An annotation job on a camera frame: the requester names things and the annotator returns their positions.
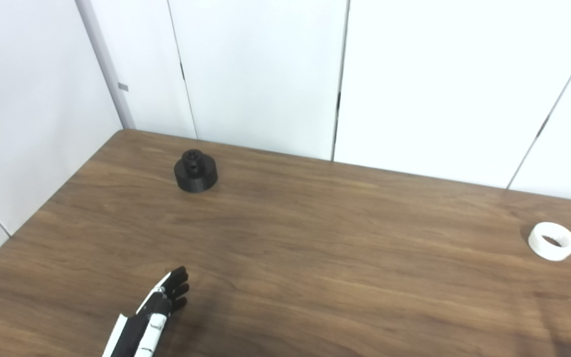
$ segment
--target black object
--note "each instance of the black object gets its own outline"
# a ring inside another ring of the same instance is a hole
[[[204,192],[217,182],[215,160],[197,149],[185,151],[173,171],[177,185],[186,192]]]

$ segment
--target white plastic ring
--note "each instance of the white plastic ring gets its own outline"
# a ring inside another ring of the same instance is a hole
[[[552,244],[545,237],[559,245]],[[558,262],[571,254],[571,232],[560,224],[541,222],[532,229],[528,244],[539,257]]]

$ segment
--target black 3d printed part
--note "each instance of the black 3d printed part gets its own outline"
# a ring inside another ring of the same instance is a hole
[[[177,185],[186,192],[204,192],[217,182],[215,160],[197,149],[185,151],[173,171]]]

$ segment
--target robotic hand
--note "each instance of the robotic hand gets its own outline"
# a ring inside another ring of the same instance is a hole
[[[103,357],[152,357],[168,317],[186,305],[188,274],[179,267],[151,289],[136,314],[118,317]]]

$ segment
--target black cylindrical object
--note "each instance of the black cylindrical object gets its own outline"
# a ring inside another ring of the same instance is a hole
[[[217,182],[215,160],[197,149],[185,151],[173,171],[177,185],[186,192],[204,192]]]

